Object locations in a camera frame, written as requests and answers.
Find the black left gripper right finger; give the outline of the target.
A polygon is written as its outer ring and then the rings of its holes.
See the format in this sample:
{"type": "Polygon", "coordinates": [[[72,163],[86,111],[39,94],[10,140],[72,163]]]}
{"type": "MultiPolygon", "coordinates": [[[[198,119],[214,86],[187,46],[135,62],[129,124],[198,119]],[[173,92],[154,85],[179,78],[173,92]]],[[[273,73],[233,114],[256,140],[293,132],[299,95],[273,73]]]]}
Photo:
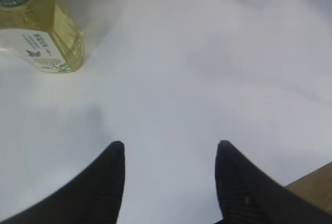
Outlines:
{"type": "Polygon", "coordinates": [[[229,141],[215,158],[220,223],[331,223],[331,214],[282,187],[229,141]]]}

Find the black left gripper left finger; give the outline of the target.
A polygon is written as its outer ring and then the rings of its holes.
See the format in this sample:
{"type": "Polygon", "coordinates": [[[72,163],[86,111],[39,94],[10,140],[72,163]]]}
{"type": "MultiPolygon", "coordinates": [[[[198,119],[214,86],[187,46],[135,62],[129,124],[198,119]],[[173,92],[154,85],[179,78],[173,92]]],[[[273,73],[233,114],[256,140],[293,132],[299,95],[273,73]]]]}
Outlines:
{"type": "Polygon", "coordinates": [[[125,147],[112,142],[79,175],[3,223],[116,223],[125,185],[125,147]]]}

